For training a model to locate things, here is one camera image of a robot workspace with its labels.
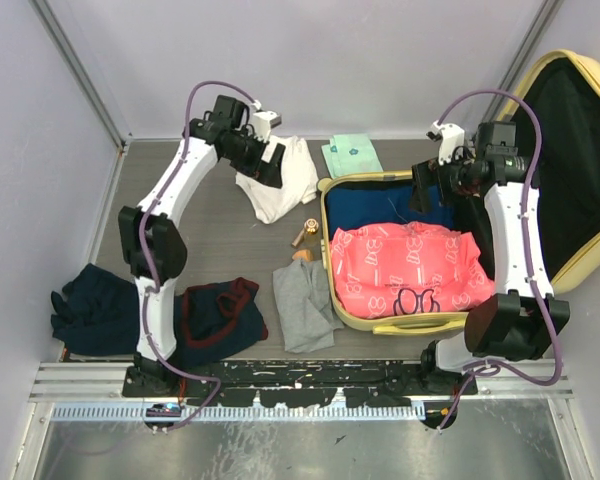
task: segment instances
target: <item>orange object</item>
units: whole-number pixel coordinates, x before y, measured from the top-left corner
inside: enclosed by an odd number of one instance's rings
[[[307,262],[313,262],[313,253],[311,253],[311,250],[307,250],[305,248],[303,250],[298,250],[296,253],[293,254],[293,257],[291,258],[293,258],[294,260],[298,258],[303,258]]]

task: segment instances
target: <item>yellow suitcase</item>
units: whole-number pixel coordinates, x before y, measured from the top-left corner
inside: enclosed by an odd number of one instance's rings
[[[540,234],[547,271],[555,293],[560,294],[575,288],[600,265],[600,64],[566,50],[551,52],[534,65],[515,93],[530,104],[543,130],[538,210]],[[520,154],[530,155],[535,139],[524,111],[518,110],[517,104],[510,101],[499,118],[516,122]],[[329,191],[350,182],[391,185],[392,182],[410,180],[411,170],[408,170],[347,175],[334,180],[323,179],[319,184],[322,193],[322,259],[328,272],[334,309],[345,324],[357,330],[382,335],[429,335],[464,326],[467,314],[462,312],[374,320],[358,318],[344,310],[336,295],[325,208]],[[481,214],[471,210],[469,223],[476,225],[474,237],[484,248],[491,239],[482,238],[485,230],[490,229],[484,228],[485,221],[488,226],[488,218],[480,208]]]

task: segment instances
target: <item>white cloth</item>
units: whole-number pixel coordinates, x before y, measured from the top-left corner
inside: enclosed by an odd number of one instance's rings
[[[278,143],[286,147],[282,157],[282,188],[267,187],[241,173],[236,174],[236,185],[247,194],[256,218],[262,223],[273,223],[298,203],[308,203],[316,198],[318,173],[307,141],[296,136],[280,138],[271,135],[263,155],[265,161],[271,159]]]

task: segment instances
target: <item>navy blue clothing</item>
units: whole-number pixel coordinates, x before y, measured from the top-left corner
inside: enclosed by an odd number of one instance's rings
[[[138,290],[113,273],[88,264],[51,293],[53,336],[79,355],[121,355],[136,351],[140,335]]]
[[[453,209],[441,207],[438,189],[429,188],[431,212],[421,214],[409,208],[412,188],[409,185],[382,190],[359,190],[334,187],[326,198],[329,239],[338,228],[353,230],[373,223],[423,222],[453,228]]]
[[[176,338],[185,368],[230,357],[269,335],[254,302],[259,286],[244,278],[189,287],[176,300]]]

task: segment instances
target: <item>light green folded fabric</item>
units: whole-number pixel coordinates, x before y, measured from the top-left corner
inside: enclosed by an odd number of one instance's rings
[[[334,135],[322,147],[331,178],[352,173],[382,172],[376,150],[366,134]]]

